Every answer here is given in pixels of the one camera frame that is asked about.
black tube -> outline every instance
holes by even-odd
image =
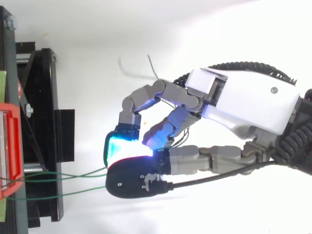
[[[219,180],[219,179],[224,179],[224,178],[227,178],[230,176],[235,176],[237,174],[241,174],[241,173],[244,173],[246,171],[259,169],[261,167],[276,165],[276,164],[277,164],[276,161],[260,162],[260,163],[254,164],[254,165],[243,167],[243,168],[240,168],[240,169],[237,169],[237,170],[234,170],[231,172],[223,173],[220,175],[215,175],[215,176],[211,176],[211,177],[207,177],[207,178],[196,179],[196,180],[191,180],[191,181],[173,184],[173,188],[176,189],[176,188],[186,187],[186,186],[190,186],[190,185],[207,183],[207,182],[211,182],[211,181],[215,181],[215,180]]]

white wall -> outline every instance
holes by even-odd
[[[58,54],[59,107],[76,110],[76,158],[63,164],[65,173],[103,167],[104,140],[117,124],[122,100],[153,82],[147,54],[168,80],[193,68],[246,60],[268,63],[298,79],[302,95],[312,87],[308,0],[0,3],[18,18],[17,41],[36,41],[38,48]],[[122,73],[118,60],[131,76]],[[169,111],[164,104],[146,111],[144,129]],[[190,132],[187,144],[243,145],[207,120]],[[104,184],[105,178],[67,180],[63,191]],[[276,166],[147,199],[118,199],[102,189],[65,197],[64,218],[58,223],[42,218],[41,228],[30,233],[307,234],[312,233],[311,185],[311,176]]]

white plastic housing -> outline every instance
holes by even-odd
[[[217,105],[207,105],[202,117],[223,124],[242,139],[250,137],[251,126],[283,134],[299,98],[294,85],[256,72],[206,70],[227,81]]]
[[[215,81],[215,77],[216,75],[203,69],[194,69],[190,72],[185,86],[208,94]]]

black metal frame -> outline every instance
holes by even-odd
[[[14,31],[5,28],[10,13],[0,6],[0,71],[7,71],[5,101],[20,105],[24,163],[39,163],[43,171],[61,172],[61,163],[74,161],[75,110],[59,110],[56,67],[51,49],[35,50],[34,42],[15,44]],[[30,54],[28,63],[17,63],[17,54]],[[23,88],[19,98],[18,81]],[[30,118],[25,105],[34,109]],[[57,179],[60,175],[40,175],[32,179]],[[12,196],[36,198],[62,195],[62,183],[25,183]],[[1,234],[27,234],[39,227],[40,217],[60,221],[62,197],[40,201],[7,201],[6,221]]]
[[[56,68],[51,49],[28,51],[27,64],[18,64],[21,86],[21,125],[24,162],[39,162],[42,169],[61,172],[61,162],[74,161],[75,111],[59,110]],[[34,113],[28,118],[23,105],[30,103]],[[60,175],[40,175],[33,179],[58,179]],[[62,194],[62,183],[26,183],[27,198]],[[50,200],[27,201],[28,227],[39,227],[40,217],[50,216],[60,221],[64,215],[62,197]]]

blue light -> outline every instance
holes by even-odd
[[[153,156],[153,151],[137,140],[111,137],[108,142],[107,163],[112,165],[121,159],[137,156]]]

